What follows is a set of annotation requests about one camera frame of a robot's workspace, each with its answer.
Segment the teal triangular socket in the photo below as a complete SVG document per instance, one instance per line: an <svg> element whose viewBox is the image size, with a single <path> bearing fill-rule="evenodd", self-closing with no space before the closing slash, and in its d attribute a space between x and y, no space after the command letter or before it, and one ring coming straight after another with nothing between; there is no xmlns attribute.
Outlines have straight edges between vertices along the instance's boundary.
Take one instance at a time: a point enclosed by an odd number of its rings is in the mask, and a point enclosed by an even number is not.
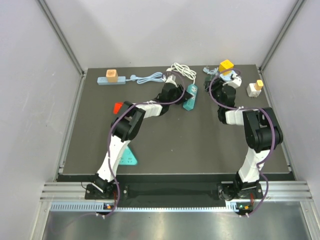
<svg viewBox="0 0 320 240"><path fill-rule="evenodd" d="M127 146L120 158L119 165L120 166L136 166L137 164L138 164L137 158L135 157L130 147Z"/></svg>

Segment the yellow cube plug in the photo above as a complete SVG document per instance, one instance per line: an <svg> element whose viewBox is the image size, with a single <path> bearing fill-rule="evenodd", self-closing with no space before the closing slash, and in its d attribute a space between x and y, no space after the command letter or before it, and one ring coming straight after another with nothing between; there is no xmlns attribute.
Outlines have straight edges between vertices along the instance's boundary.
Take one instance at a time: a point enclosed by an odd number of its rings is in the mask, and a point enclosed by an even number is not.
<svg viewBox="0 0 320 240"><path fill-rule="evenodd" d="M232 69L233 67L234 64L229 59L226 59L219 64L218 71L221 73L225 70Z"/></svg>

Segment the teal power strip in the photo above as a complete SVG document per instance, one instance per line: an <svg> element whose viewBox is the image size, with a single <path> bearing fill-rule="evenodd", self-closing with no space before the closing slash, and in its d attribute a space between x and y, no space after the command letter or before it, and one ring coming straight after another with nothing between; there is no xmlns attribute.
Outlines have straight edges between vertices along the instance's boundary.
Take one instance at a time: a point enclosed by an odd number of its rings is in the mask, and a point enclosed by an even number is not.
<svg viewBox="0 0 320 240"><path fill-rule="evenodd" d="M191 95L191 98L189 98L186 102L183 103L183 108L187 111L191 111L195 107L198 87L195 84L190 84L187 87L187 92Z"/></svg>

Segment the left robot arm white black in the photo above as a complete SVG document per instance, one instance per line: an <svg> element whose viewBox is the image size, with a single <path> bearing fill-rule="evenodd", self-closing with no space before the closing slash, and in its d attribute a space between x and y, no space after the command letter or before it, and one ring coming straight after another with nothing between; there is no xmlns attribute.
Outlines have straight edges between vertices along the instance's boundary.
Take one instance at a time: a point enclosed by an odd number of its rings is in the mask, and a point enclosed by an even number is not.
<svg viewBox="0 0 320 240"><path fill-rule="evenodd" d="M183 104L192 97L181 84L165 83L161 93L152 100L142 103L123 102L111 124L105 158L92 182L98 195L106 199L113 194L113 181L121 157L129 143L138 135L143 120L162 116L170 105Z"/></svg>

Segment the red cube plug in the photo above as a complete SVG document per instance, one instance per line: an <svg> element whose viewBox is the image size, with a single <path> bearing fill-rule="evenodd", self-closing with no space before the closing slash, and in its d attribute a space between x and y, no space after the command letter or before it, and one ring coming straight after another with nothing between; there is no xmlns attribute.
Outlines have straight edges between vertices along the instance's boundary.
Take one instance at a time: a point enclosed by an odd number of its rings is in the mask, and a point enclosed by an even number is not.
<svg viewBox="0 0 320 240"><path fill-rule="evenodd" d="M114 108L113 108L113 113L116 115L118 114L118 112L120 111L120 109L122 108L123 106L123 102L116 102L114 104Z"/></svg>

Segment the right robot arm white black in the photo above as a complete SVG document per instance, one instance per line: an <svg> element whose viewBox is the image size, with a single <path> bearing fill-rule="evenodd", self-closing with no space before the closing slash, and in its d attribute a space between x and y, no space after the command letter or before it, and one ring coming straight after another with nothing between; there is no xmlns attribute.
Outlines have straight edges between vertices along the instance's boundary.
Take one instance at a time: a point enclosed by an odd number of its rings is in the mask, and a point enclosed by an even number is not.
<svg viewBox="0 0 320 240"><path fill-rule="evenodd" d="M236 89L219 77L207 76L204 89L218 105L217 116L225 125L244 127L248 150L230 185L222 185L219 195L231 201L258 190L261 170L268 155L283 142L283 132L271 107L236 107Z"/></svg>

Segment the round light blue socket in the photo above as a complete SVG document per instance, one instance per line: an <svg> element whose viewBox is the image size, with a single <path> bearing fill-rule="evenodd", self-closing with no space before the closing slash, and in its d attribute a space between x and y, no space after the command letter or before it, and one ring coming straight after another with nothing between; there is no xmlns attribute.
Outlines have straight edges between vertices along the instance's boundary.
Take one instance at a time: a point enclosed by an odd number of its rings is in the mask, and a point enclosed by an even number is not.
<svg viewBox="0 0 320 240"><path fill-rule="evenodd" d="M223 72L223 73L219 74L219 77L225 82L233 81L234 78L237 77L237 76L238 76L238 74L234 70L231 70L229 72Z"/></svg>

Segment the dark green cube plug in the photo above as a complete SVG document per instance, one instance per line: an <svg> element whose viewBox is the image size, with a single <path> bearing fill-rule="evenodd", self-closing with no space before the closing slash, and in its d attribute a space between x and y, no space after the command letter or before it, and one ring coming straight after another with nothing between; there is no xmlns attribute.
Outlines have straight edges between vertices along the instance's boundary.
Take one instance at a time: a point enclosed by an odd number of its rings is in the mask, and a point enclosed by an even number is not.
<svg viewBox="0 0 320 240"><path fill-rule="evenodd" d="M206 92L209 91L210 84L211 84L213 78L214 78L214 77L213 77L212 75L209 75L209 76L207 76L207 77L204 79L204 90L205 90Z"/></svg>

